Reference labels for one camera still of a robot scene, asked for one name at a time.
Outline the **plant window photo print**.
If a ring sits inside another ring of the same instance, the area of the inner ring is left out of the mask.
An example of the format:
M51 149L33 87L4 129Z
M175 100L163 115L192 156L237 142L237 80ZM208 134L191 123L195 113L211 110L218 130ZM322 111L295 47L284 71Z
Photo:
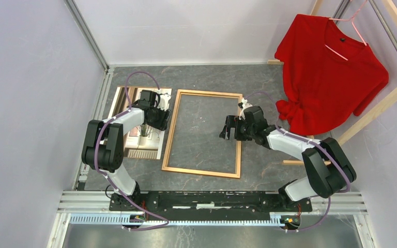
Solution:
M168 93L171 95L170 88L156 87L135 87L131 86L125 89L123 86L118 86L112 100L108 118L111 118L123 111L129 105L126 98L126 93L129 93L130 99L135 102L140 97L142 90L151 90L160 94ZM160 159L165 132L150 127L148 125L141 125L133 128L124 136L124 157L135 159Z

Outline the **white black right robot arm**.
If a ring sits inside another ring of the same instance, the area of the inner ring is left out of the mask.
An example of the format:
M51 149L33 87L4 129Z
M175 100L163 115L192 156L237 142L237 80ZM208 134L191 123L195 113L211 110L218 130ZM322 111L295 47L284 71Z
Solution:
M296 179L279 189L278 205L293 210L304 198L329 198L335 193L350 190L357 178L356 171L338 141L309 139L270 125L259 106L243 108L241 115L228 115L220 133L223 139L233 135L237 141L255 141L270 150L286 153L303 162L306 177Z

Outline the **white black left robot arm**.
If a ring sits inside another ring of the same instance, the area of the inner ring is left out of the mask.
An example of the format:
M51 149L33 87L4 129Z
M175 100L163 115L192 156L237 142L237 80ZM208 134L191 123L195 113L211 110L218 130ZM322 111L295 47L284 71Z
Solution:
M142 90L140 97L127 109L109 119L91 120L86 129L82 148L82 162L100 173L122 196L128 210L141 206L138 183L131 178L123 165L124 136L132 129L148 125L165 131L171 115L171 96L151 90Z

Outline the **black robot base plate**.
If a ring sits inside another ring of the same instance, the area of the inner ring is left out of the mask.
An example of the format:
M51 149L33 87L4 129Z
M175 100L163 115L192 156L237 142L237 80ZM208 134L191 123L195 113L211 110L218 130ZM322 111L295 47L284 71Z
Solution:
M310 199L291 202L276 191L148 191L139 204L116 193L109 210L139 214L139 220L163 221L259 221L270 213L312 212Z

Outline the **aluminium rail frame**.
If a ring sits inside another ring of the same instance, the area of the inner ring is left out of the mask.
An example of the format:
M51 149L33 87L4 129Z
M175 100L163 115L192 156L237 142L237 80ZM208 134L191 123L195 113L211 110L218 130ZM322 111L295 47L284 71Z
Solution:
M65 191L48 247L376 247L359 192L289 206L267 191L145 191L136 208L113 192Z

